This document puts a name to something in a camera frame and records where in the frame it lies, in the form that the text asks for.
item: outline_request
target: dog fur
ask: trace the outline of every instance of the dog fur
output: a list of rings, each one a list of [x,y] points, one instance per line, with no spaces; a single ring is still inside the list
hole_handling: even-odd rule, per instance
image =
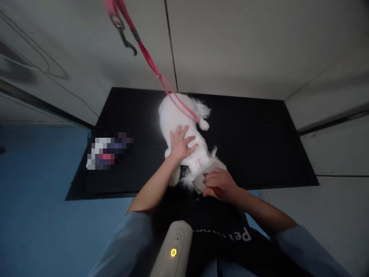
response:
[[[209,124],[205,119],[209,117],[210,109],[201,101],[190,98],[187,95],[177,93],[177,96],[197,116],[200,129],[207,131],[209,129]],[[188,114],[187,110],[185,110],[185,108],[179,103],[178,99],[172,93],[171,97],[177,103],[177,105]],[[216,157],[217,148],[214,147],[213,151],[209,153],[205,139],[197,131],[195,121],[188,118],[180,110],[178,110],[168,96],[164,98],[159,107],[159,115],[161,132],[163,133],[168,145],[168,149],[165,151],[165,157],[169,156],[171,152],[170,131],[175,132],[178,125],[182,125],[182,127],[189,125],[186,137],[196,137],[195,140],[188,144],[188,147],[198,144],[195,151],[180,163],[180,165],[188,166],[188,170],[181,180],[185,187],[187,187],[189,190],[193,190],[194,179],[213,163],[217,163],[225,170],[227,169],[226,166]],[[179,182],[180,174],[181,167],[177,166],[169,180],[169,186],[173,187]]]

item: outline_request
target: grooming table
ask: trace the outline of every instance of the grooming table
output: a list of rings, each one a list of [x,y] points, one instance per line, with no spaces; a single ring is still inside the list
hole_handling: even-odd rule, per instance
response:
[[[319,185],[286,105],[281,100],[187,95],[212,109],[210,128],[200,131],[211,151],[245,189]],[[133,138],[114,170],[87,170],[87,149],[66,200],[135,196],[164,161],[166,142],[159,126],[163,91],[110,91],[94,133],[125,132]]]

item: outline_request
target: metal hook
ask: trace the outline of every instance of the metal hook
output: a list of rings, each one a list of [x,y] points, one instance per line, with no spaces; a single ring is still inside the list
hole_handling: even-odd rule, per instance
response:
[[[122,19],[119,16],[115,15],[115,16],[110,16],[110,20],[113,23],[114,27],[116,27],[116,29],[118,30],[124,46],[127,48],[131,48],[133,50],[133,55],[136,56],[137,55],[136,48],[124,36],[125,27],[124,27]]]

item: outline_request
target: leash clip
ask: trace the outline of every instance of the leash clip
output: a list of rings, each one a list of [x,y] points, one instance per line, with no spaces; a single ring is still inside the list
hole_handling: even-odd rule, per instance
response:
[[[124,35],[125,27],[124,27],[122,19],[118,15],[110,15],[110,20],[113,23],[114,27],[118,30],[118,32],[120,34],[120,37],[123,41],[124,46],[127,47],[127,48],[131,48],[133,50],[133,55],[136,56],[137,55],[136,48],[126,39],[126,37]],[[134,32],[132,32],[132,33],[133,33],[133,36],[135,37],[135,39],[137,40],[137,37],[138,37],[137,31],[135,33]]]

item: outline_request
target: blue sleeve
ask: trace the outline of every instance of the blue sleeve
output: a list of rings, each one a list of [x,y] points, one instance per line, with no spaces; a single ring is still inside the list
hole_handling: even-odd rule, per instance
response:
[[[300,225],[280,232],[271,239],[279,244],[282,251],[286,253],[291,260],[313,276],[350,276],[350,274],[333,259],[328,251]]]
[[[140,212],[129,213],[87,276],[130,276],[139,257],[152,241],[150,218]]]

